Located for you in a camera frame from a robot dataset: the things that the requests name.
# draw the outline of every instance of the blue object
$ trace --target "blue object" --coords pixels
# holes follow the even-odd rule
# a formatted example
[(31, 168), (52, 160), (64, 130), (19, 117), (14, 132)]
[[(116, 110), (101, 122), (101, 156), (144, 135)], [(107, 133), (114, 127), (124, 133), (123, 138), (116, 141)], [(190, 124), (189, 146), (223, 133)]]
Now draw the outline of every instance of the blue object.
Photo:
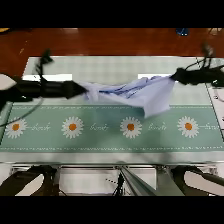
[(176, 28), (176, 33), (180, 36), (187, 36), (189, 34), (188, 28)]

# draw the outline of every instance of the white cloth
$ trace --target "white cloth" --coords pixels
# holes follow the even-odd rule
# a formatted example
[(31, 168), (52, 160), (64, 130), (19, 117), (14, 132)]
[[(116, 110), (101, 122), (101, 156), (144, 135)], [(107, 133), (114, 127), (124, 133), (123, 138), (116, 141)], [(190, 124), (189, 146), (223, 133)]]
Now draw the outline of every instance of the white cloth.
[(107, 86), (97, 83), (79, 83), (88, 92), (86, 100), (93, 102), (113, 102), (133, 107), (142, 107), (145, 118), (168, 110), (169, 98), (175, 81), (169, 76), (141, 78), (129, 84)]

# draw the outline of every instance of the table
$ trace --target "table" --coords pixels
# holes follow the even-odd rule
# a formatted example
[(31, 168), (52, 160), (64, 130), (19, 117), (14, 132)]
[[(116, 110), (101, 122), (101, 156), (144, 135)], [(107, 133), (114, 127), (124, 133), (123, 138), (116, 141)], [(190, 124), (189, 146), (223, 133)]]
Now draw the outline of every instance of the table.
[[(187, 67), (197, 61), (194, 57), (149, 57), (149, 56), (63, 56), (63, 57), (52, 57), (55, 63), (45, 68), (45, 74), (72, 74), (74, 81), (88, 81), (97, 82), (101, 84), (123, 84), (128, 83), (138, 78), (141, 74), (158, 74), (158, 75), (169, 75), (175, 73), (178, 67)], [(37, 58), (30, 57), (26, 65), (24, 76), (30, 75), (33, 72), (34, 64)], [(192, 66), (191, 69), (197, 69), (199, 65)], [(22, 103), (16, 103), (13, 105), (15, 110), (28, 110), (29, 107), (37, 104), (38, 100), (34, 100), (24, 106)], [(43, 109), (51, 110), (53, 108), (59, 110), (69, 107), (86, 105), (82, 97), (77, 97), (70, 100), (65, 99), (46, 99), (42, 105)], [(219, 162), (224, 161), (223, 153), (223, 141), (219, 124), (216, 120), (211, 98), (208, 93), (206, 85), (201, 84), (195, 86), (182, 86), (179, 83), (175, 84), (170, 100), (171, 108), (181, 109), (186, 111), (192, 111), (191, 109), (198, 109), (200, 117), (203, 119), (213, 117), (213, 125), (201, 125), (204, 133), (208, 133), (209, 128), (217, 134), (216, 143), (218, 145), (211, 146), (206, 145), (197, 147), (198, 152), (192, 151), (191, 147), (175, 147), (177, 138), (170, 141), (172, 146), (166, 147), (164, 152), (159, 149), (158, 152), (145, 153), (143, 151), (135, 152), (110, 152), (110, 153), (89, 153), (85, 151), (70, 153), (70, 151), (53, 152), (53, 147), (48, 148), (51, 152), (42, 152), (46, 148), (36, 148), (34, 152), (30, 152), (32, 147), (14, 147), (13, 141), (6, 141), (4, 135), (1, 144), (0, 161), (1, 162), (25, 162), (25, 163), (59, 163), (59, 164), (181, 164), (181, 163), (206, 163), (206, 162)], [(6, 111), (11, 111), (12, 105), (8, 105)]]

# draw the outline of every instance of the wooden floor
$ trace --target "wooden floor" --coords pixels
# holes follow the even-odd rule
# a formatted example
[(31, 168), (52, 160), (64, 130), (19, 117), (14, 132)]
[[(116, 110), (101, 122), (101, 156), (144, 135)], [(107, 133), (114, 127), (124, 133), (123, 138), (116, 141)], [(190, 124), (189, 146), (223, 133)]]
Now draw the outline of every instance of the wooden floor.
[(224, 57), (224, 32), (208, 34), (208, 28), (190, 28), (179, 36), (175, 28), (32, 28), (0, 35), (0, 73), (21, 76), (30, 56), (49, 48), (64, 55), (161, 55), (202, 56), (207, 41)]

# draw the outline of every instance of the daisy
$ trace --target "daisy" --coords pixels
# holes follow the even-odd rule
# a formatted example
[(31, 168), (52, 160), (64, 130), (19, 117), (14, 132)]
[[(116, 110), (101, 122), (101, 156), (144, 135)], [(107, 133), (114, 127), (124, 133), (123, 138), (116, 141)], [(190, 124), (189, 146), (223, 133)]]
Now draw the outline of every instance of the daisy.
[(82, 134), (83, 126), (83, 121), (78, 117), (69, 117), (63, 122), (61, 130), (64, 132), (63, 135), (65, 135), (66, 138), (70, 137), (71, 139)]
[(126, 136), (126, 138), (135, 138), (139, 134), (141, 134), (142, 125), (138, 119), (135, 119), (134, 117), (126, 117), (121, 122), (121, 131), (123, 131), (123, 135)]
[(23, 131), (25, 131), (26, 128), (27, 125), (25, 119), (21, 119), (7, 125), (5, 131), (6, 135), (8, 135), (8, 138), (17, 138), (23, 134)]
[(197, 136), (199, 133), (197, 122), (190, 117), (185, 116), (179, 119), (177, 127), (179, 131), (182, 131), (182, 135), (185, 135), (185, 137), (194, 138), (194, 136)]

